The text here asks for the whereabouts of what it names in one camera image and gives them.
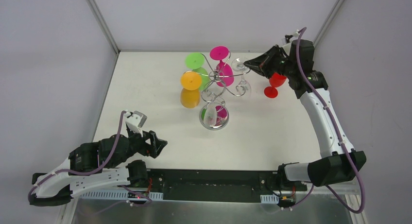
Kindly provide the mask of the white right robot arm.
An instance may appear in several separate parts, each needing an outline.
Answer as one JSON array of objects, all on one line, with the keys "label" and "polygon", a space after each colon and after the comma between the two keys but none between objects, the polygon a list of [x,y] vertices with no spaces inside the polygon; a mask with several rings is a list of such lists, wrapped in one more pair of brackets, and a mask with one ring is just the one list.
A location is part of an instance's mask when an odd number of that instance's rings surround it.
[{"label": "white right robot arm", "polygon": [[321,158],[310,163],[279,166],[276,185],[288,190],[295,181],[322,187],[356,179],[363,188],[359,171],[366,163],[366,155],[355,150],[345,135],[332,106],[326,79],[313,69],[314,51],[313,42],[294,40],[283,47],[275,45],[243,63],[268,79],[279,74],[289,80],[289,86],[307,111],[318,139]]}]

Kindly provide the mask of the red wine glass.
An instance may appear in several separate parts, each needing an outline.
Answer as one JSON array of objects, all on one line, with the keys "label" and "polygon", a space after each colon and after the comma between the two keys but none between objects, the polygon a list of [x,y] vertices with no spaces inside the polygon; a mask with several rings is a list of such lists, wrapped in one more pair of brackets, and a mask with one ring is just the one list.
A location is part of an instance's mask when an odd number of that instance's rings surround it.
[{"label": "red wine glass", "polygon": [[286,76],[274,73],[269,79],[270,86],[264,89],[265,96],[268,98],[276,98],[278,96],[277,88],[282,86],[285,83],[286,79]]}]

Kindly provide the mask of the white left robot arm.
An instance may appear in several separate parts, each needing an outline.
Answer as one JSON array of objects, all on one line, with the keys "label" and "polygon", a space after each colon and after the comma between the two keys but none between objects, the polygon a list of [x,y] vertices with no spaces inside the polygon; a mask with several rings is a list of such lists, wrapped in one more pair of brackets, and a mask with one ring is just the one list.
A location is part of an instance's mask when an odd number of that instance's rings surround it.
[{"label": "white left robot arm", "polygon": [[87,192],[112,186],[143,187],[149,181],[146,163],[135,154],[156,158],[168,142],[154,131],[142,134],[128,131],[97,142],[83,143],[49,173],[34,173],[29,204],[54,207],[69,203]]}]

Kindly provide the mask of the chrome wine glass rack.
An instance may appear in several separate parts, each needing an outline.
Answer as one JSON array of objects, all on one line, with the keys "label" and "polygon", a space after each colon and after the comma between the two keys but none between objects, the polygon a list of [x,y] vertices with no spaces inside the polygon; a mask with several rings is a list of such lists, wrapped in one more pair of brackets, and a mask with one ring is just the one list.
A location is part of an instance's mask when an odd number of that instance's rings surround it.
[{"label": "chrome wine glass rack", "polygon": [[[245,79],[245,75],[251,70],[244,64],[248,58],[239,57],[232,61],[229,65],[236,74],[225,75],[223,69],[228,65],[231,53],[227,56],[227,60],[223,64],[218,63],[215,67],[211,67],[211,72],[205,76],[209,78],[209,82],[200,92],[200,98],[206,102],[199,113],[199,121],[201,125],[212,131],[221,130],[227,126],[229,122],[229,111],[226,108],[226,102],[223,94],[228,92],[235,97],[247,97],[252,94],[250,83]],[[229,85],[224,81],[224,78],[240,77],[239,83],[235,86],[235,91],[229,89]]]}]

